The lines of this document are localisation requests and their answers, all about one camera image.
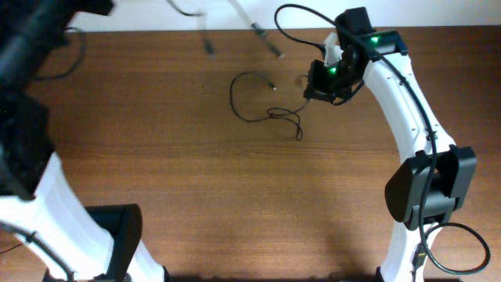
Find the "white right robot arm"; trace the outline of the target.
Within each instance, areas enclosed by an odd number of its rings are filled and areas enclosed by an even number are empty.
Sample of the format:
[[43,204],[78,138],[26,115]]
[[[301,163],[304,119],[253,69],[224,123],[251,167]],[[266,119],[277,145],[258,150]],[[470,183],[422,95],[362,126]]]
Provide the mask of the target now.
[[387,182],[384,197],[393,218],[391,243],[376,281],[422,281],[438,232],[455,224],[477,159],[471,147],[458,147],[427,103],[413,73],[408,49],[397,31],[376,31],[363,7],[333,20],[323,59],[308,73],[306,99],[340,105],[366,86],[377,99],[397,143],[401,165]]

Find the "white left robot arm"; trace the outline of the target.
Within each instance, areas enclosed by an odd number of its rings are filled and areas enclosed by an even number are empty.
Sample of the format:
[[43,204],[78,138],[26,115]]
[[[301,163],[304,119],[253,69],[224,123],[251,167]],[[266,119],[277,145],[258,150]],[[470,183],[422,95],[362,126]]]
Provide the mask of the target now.
[[46,281],[166,281],[142,242],[137,204],[84,206],[49,137],[49,110],[26,94],[76,13],[111,1],[1,4],[1,228],[45,264]]

